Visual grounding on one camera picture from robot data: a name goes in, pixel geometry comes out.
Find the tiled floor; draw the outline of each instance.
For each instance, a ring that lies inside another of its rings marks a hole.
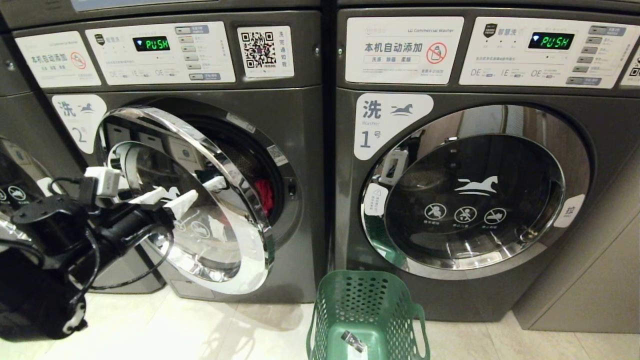
[[[0,359],[304,360],[312,310],[184,300],[169,288],[89,294],[89,328],[55,342],[0,340]],[[640,359],[640,335],[523,331],[512,313],[499,323],[429,322],[427,334],[433,360]]]

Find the basket handle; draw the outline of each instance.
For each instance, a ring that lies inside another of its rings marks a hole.
[[[316,305],[314,304],[314,312],[311,315],[311,326],[309,327],[309,332],[307,333],[307,359],[311,360],[311,333],[314,331],[314,327],[316,326]]]
[[[427,329],[424,326],[424,309],[418,304],[413,304],[413,317],[416,316],[420,319],[420,328],[422,329],[422,338],[424,339],[424,357],[421,357],[421,359],[428,360],[431,359],[431,351],[429,349],[429,340],[427,340]]]

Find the washing machine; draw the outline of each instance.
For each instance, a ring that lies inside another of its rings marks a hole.
[[[86,162],[39,89],[6,23],[0,22],[4,28],[0,42],[0,58],[3,62],[0,69],[3,79],[0,85],[0,116],[3,124],[0,137],[6,175],[3,181],[10,186],[18,186],[17,189],[12,188],[17,198],[12,197],[9,189],[5,188],[5,195],[0,193],[0,199],[4,204],[4,221],[11,227],[7,221],[14,209],[50,195],[47,185],[54,178],[82,176]],[[55,186],[71,195],[77,194],[75,186],[62,182]],[[107,286],[127,281],[145,273],[151,266],[148,256],[141,249],[136,249],[114,262],[100,275],[95,285]],[[163,286],[164,280],[156,272],[134,284],[96,292],[151,293]]]
[[[336,265],[500,320],[640,141],[640,6],[363,3],[338,14]]]
[[[327,261],[320,11],[68,3],[65,20],[110,19],[13,34],[27,59],[60,57],[56,73],[30,65],[86,161],[122,171],[120,200],[164,188],[186,201],[171,251],[166,237],[145,245],[154,261],[168,252],[159,270],[176,294],[314,301]],[[170,8],[184,14],[153,14]]]

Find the gray wall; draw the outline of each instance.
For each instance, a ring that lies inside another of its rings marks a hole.
[[[640,332],[640,149],[513,312],[523,329]]]

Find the plastic basket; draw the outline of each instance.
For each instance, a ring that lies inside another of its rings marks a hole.
[[[412,321],[420,320],[425,356],[420,356]],[[411,302],[402,280],[386,272],[335,271],[320,282],[307,334],[310,360],[364,359],[342,339],[345,331],[367,345],[367,360],[428,360],[422,306]]]

